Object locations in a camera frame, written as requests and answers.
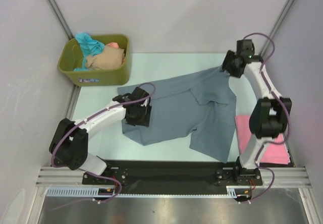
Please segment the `grey blue t shirt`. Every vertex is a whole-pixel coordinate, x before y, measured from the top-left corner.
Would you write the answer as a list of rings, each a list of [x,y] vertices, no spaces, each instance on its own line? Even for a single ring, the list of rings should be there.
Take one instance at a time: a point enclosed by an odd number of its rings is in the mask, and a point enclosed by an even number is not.
[[[226,163],[236,115],[229,75],[216,67],[153,84],[149,127],[123,121],[123,134],[143,146],[190,135],[192,150]]]

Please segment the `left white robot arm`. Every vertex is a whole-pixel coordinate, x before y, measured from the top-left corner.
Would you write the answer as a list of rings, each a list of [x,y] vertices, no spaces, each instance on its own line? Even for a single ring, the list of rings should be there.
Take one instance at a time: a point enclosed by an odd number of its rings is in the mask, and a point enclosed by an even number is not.
[[[89,153],[89,140],[115,122],[123,120],[132,126],[149,126],[152,106],[151,97],[156,88],[148,93],[137,86],[132,93],[118,95],[96,113],[72,121],[68,118],[61,120],[51,141],[51,166],[67,167],[70,170],[82,170],[93,175],[100,183],[107,183],[112,172],[108,164],[100,157]]]

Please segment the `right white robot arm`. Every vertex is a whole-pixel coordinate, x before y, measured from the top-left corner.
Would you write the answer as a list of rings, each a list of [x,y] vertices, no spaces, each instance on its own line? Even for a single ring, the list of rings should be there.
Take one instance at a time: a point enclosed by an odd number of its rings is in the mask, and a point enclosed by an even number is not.
[[[231,77],[245,76],[249,81],[257,103],[249,119],[251,138],[246,149],[237,158],[237,169],[233,179],[245,184],[259,168],[259,161],[270,145],[284,145],[286,140],[278,142],[281,134],[290,133],[290,111],[292,101],[283,97],[272,83],[265,60],[255,53],[252,40],[243,38],[236,42],[235,51],[227,51],[221,70]]]

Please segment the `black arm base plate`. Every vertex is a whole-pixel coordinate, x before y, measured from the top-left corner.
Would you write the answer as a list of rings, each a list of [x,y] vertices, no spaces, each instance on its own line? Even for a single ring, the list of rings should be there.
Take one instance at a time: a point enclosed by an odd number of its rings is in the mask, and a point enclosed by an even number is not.
[[[235,162],[108,160],[101,177],[81,174],[85,186],[108,187],[133,195],[216,195],[229,186],[251,189],[263,185],[260,170]]]

